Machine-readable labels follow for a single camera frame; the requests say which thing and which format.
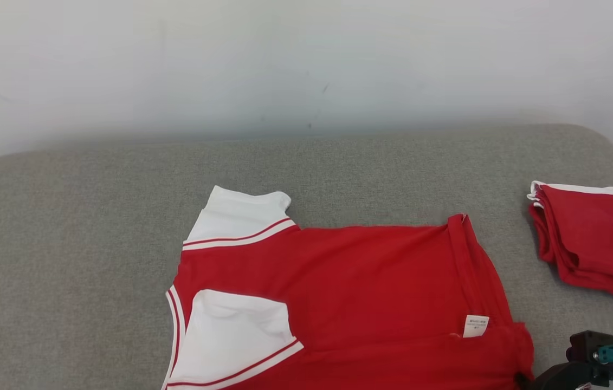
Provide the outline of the red shorts with white trim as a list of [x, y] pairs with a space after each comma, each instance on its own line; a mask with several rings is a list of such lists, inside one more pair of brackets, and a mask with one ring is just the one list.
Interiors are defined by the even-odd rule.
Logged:
[[567, 284], [613, 294], [613, 187], [533, 181], [539, 256]]

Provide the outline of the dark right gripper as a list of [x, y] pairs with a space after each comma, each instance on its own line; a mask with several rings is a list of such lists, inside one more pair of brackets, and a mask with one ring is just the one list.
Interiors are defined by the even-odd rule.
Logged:
[[593, 390], [594, 363], [569, 361], [555, 365], [533, 380], [525, 373], [516, 373], [516, 389], [528, 390]]

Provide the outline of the red shirt with white sleeves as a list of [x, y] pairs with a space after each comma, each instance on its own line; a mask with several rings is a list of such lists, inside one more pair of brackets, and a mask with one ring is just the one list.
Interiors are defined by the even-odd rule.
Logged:
[[166, 296], [161, 390], [519, 390], [533, 344], [469, 217], [301, 228], [214, 187]]

